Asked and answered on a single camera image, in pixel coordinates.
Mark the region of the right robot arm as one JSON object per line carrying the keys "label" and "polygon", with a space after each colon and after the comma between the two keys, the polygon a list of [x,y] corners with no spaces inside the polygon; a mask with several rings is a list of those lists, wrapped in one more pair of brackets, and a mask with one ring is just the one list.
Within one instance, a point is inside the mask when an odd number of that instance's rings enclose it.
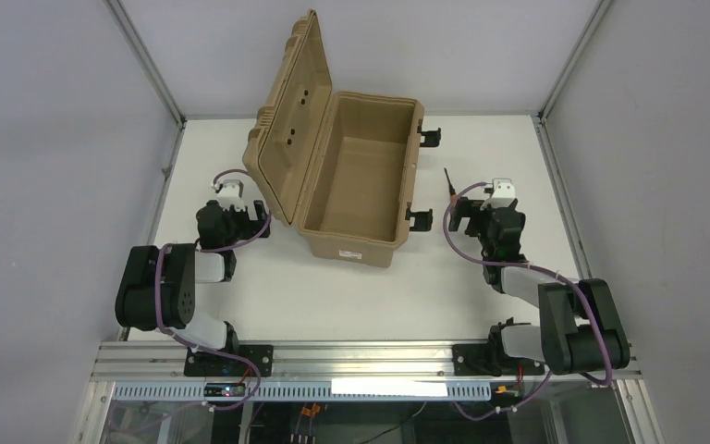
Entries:
{"label": "right robot arm", "polygon": [[465,222],[465,235],[479,242],[475,262],[485,282],[538,311],[536,326],[507,321],[493,327],[498,356],[539,361],[556,375],[594,378],[604,372],[610,380],[630,363],[630,345],[609,285],[601,278],[571,280],[531,264],[521,251],[526,215],[517,206],[517,200],[497,206],[459,197],[446,211],[447,235]]}

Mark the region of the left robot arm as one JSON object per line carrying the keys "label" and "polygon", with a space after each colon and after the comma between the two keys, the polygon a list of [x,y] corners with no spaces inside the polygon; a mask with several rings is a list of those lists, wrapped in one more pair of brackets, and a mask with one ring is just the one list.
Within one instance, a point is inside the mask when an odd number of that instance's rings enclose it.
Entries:
{"label": "left robot arm", "polygon": [[196,288],[231,281],[237,267],[235,250],[270,236],[270,213],[260,200],[253,206],[255,217],[250,217],[247,205],[211,200],[195,215],[196,241],[132,247],[116,293],[118,324],[158,330],[194,351],[237,354],[235,328],[197,306]]}

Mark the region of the orange handled screwdriver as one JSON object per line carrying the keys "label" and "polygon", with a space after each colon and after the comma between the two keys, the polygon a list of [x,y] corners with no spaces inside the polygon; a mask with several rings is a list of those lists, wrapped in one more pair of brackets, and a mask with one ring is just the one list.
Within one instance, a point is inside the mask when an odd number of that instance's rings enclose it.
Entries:
{"label": "orange handled screwdriver", "polygon": [[454,185],[452,184],[452,181],[450,179],[450,176],[449,176],[449,173],[448,173],[448,170],[446,167],[444,168],[444,173],[445,173],[446,181],[447,181],[447,190],[448,190],[448,194],[449,194],[449,199],[450,199],[450,202],[453,204],[458,199],[457,190],[454,187]]}

